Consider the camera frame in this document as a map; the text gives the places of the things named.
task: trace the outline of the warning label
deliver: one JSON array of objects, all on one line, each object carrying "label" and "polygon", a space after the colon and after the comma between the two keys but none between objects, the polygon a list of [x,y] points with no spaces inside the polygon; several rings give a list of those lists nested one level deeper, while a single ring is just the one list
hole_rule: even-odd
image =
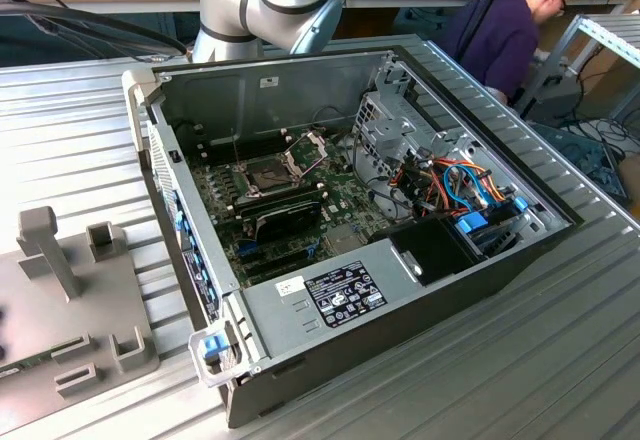
[{"label": "warning label", "polygon": [[304,284],[331,328],[387,303],[362,262],[305,280]]}]

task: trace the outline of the person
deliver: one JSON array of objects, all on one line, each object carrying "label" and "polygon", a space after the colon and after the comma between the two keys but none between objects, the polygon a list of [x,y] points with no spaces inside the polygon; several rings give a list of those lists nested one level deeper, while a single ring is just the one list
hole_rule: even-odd
[{"label": "person", "polygon": [[[469,2],[449,22],[436,40],[449,56],[456,58],[467,25],[482,2]],[[524,81],[538,46],[538,25],[564,13],[567,0],[494,0],[458,63],[498,99],[508,103]]]}]

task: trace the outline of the aluminum profile table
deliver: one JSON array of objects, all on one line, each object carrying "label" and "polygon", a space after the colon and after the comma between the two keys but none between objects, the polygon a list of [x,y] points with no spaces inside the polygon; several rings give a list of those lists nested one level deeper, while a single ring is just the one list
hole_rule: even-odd
[{"label": "aluminum profile table", "polygon": [[[5,199],[53,204],[62,234],[107,219],[125,228],[162,359],[156,372],[7,439],[637,438],[640,226],[432,44],[400,36],[329,49],[393,44],[455,93],[585,225],[498,295],[228,430],[220,396],[198,383],[186,352],[191,323],[135,163],[120,87],[133,64],[0,70]],[[447,115],[438,104],[423,107],[436,119]],[[16,208],[0,213],[4,248],[15,236]]]},{"label": "aluminum profile table", "polygon": [[[556,71],[563,53],[579,33],[588,35],[591,41],[571,65],[575,72],[580,71],[598,45],[611,50],[636,68],[640,68],[640,15],[577,15],[518,100],[516,105],[518,112],[522,113],[527,108],[547,77]],[[611,118],[616,120],[638,94],[640,94],[640,86],[636,86],[629,92],[611,112]]]}]

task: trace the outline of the green circuit board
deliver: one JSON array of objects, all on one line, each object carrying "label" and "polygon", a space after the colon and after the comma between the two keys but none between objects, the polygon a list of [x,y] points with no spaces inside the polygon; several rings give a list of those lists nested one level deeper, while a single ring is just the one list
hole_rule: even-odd
[{"label": "green circuit board", "polygon": [[[349,161],[341,155],[344,149],[330,141],[326,141],[325,149],[327,157],[309,171],[299,185],[302,188],[319,182],[324,184],[328,195],[321,200],[319,222],[302,233],[261,245],[253,256],[239,254],[239,245],[247,241],[247,232],[243,230],[243,220],[236,218],[229,207],[250,190],[245,174],[247,165],[259,170],[265,165],[273,166],[274,159],[282,164],[285,162],[283,155],[267,155],[242,162],[245,173],[237,164],[210,166],[200,158],[189,160],[193,178],[227,259],[244,287],[336,256],[343,253],[346,245],[364,245],[372,233],[393,223],[393,212],[388,212],[390,217],[385,216],[349,171]],[[311,142],[301,141],[292,153],[301,170],[319,159],[318,149]],[[260,182],[269,186],[270,191],[291,189],[291,185],[284,182],[279,185],[274,176],[265,175],[254,183]]]}]

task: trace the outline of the black plastic cover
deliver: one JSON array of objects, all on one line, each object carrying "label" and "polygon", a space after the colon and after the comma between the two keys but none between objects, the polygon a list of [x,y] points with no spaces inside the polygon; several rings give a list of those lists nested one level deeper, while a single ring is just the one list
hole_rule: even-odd
[{"label": "black plastic cover", "polygon": [[416,278],[428,285],[482,260],[462,235],[451,217],[431,214],[380,230],[371,236],[369,243],[389,238],[401,255],[411,252],[422,270]]}]

